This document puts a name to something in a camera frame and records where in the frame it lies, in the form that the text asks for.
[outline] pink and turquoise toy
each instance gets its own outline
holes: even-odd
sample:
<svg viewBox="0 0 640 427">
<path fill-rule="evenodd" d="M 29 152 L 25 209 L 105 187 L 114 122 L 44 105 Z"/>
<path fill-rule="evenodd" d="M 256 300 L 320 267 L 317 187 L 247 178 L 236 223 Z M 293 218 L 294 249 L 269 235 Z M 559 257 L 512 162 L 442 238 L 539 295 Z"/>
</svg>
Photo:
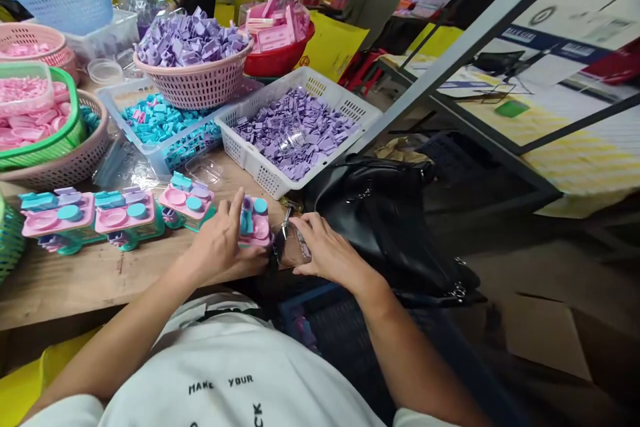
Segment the pink and turquoise toy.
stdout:
<svg viewBox="0 0 640 427">
<path fill-rule="evenodd" d="M 271 229 L 269 228 L 269 208 L 267 201 L 245 195 L 240 213 L 241 247 L 271 245 Z"/>
<path fill-rule="evenodd" d="M 95 231 L 123 252 L 165 233 L 160 207 L 151 190 L 129 187 L 124 194 L 102 191 L 95 194 L 95 205 Z"/>
<path fill-rule="evenodd" d="M 186 227 L 200 232 L 202 224 L 215 214 L 213 192 L 207 184 L 176 171 L 158 203 L 163 206 L 162 217 L 170 229 Z"/>
<path fill-rule="evenodd" d="M 84 245 L 100 242 L 105 235 L 93 229 L 95 198 L 73 187 L 47 193 L 25 193 L 21 212 L 27 218 L 22 235 L 37 238 L 38 245 L 61 255 L 76 254 Z"/>
</svg>

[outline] hand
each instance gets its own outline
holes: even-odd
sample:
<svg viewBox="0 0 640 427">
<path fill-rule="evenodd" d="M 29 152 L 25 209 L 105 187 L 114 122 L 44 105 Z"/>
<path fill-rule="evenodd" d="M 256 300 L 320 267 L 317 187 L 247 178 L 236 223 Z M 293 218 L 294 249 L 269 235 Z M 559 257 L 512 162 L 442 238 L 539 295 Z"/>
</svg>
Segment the hand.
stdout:
<svg viewBox="0 0 640 427">
<path fill-rule="evenodd" d="M 201 282 L 230 269 L 236 261 L 244 197 L 245 190 L 240 188 L 231 205 L 228 200 L 221 200 L 215 215 L 204 223 L 191 247 L 183 254 L 181 265 L 192 269 Z"/>
<path fill-rule="evenodd" d="M 294 274 L 322 277 L 342 285 L 356 297 L 370 287 L 386 284 L 384 278 L 317 212 L 292 217 L 289 221 L 300 231 L 311 251 L 311 262 L 297 266 L 293 269 Z"/>
</svg>

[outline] white basket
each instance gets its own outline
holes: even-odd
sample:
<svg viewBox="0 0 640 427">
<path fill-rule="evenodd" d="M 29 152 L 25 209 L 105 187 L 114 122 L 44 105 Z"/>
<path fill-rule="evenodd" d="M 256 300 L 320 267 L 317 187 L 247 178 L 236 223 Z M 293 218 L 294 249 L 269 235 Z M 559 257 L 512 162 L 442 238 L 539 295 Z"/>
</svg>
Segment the white basket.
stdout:
<svg viewBox="0 0 640 427">
<path fill-rule="evenodd" d="M 360 125 L 357 132 L 352 133 L 335 152 L 309 170 L 299 181 L 288 178 L 253 145 L 233 131 L 238 119 L 242 117 L 253 119 L 258 110 L 266 107 L 269 102 L 280 99 L 292 87 L 304 87 L 307 92 L 322 99 L 330 109 L 339 110 L 343 115 Z M 247 99 L 225 108 L 224 111 L 216 115 L 215 123 L 222 131 L 222 142 L 227 155 L 248 171 L 271 197 L 278 200 L 289 190 L 300 190 L 307 185 L 309 180 L 349 149 L 381 115 L 382 112 L 376 107 L 332 82 L 324 75 L 309 67 L 302 67 L 260 89 Z"/>
</svg>

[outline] pink plastic basket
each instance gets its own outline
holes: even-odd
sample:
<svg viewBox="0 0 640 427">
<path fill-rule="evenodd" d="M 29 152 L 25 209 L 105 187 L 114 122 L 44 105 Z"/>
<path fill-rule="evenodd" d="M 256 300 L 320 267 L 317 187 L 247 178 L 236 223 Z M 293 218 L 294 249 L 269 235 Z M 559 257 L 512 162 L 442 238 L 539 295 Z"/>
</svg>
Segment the pink plastic basket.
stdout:
<svg viewBox="0 0 640 427">
<path fill-rule="evenodd" d="M 3 52 L 12 43 L 32 45 L 46 43 L 50 50 L 39 55 L 9 57 Z M 64 52 L 67 40 L 58 30 L 32 23 L 0 23 L 0 61 L 43 61 L 50 67 L 60 67 L 68 55 Z"/>
<path fill-rule="evenodd" d="M 184 110 L 198 110 L 225 103 L 235 93 L 245 60 L 253 48 L 253 38 L 240 52 L 223 60 L 193 67 L 152 67 L 136 54 L 133 61 L 158 87 L 169 103 Z"/>
<path fill-rule="evenodd" d="M 59 159 L 35 167 L 0 173 L 0 181 L 15 183 L 36 191 L 51 191 L 70 187 L 93 175 L 109 146 L 109 114 L 102 102 L 88 92 L 78 90 L 78 100 L 100 117 L 100 125 L 91 137 Z"/>
</svg>

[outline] yellow bag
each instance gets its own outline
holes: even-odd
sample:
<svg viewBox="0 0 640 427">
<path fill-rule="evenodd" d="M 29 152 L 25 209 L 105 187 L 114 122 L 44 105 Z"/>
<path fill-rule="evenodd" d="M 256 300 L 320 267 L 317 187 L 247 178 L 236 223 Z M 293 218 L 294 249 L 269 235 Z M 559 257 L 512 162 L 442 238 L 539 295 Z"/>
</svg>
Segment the yellow bag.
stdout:
<svg viewBox="0 0 640 427">
<path fill-rule="evenodd" d="M 411 54 L 411 52 L 414 51 L 418 47 L 418 45 L 420 45 L 420 42 L 422 42 L 422 40 L 426 38 L 429 32 L 433 30 L 434 26 L 435 25 L 432 23 L 427 24 L 424 30 L 420 32 L 420 35 L 415 38 L 415 40 L 407 49 L 407 55 Z M 435 31 L 429 41 L 422 46 L 418 53 L 422 53 L 423 55 L 430 55 L 432 57 L 440 57 L 444 52 L 447 51 L 450 46 L 455 43 L 456 40 L 458 40 L 458 37 L 460 37 L 460 35 L 462 35 L 464 32 L 464 30 L 460 30 L 456 27 L 440 27 Z"/>
<path fill-rule="evenodd" d="M 330 19 L 311 12 L 315 34 L 302 54 L 298 67 L 311 67 L 326 78 L 338 81 L 358 52 L 369 30 Z"/>
<path fill-rule="evenodd" d="M 42 391 L 62 372 L 99 328 L 62 344 L 47 347 L 38 360 L 0 378 L 0 427 L 15 427 Z"/>
</svg>

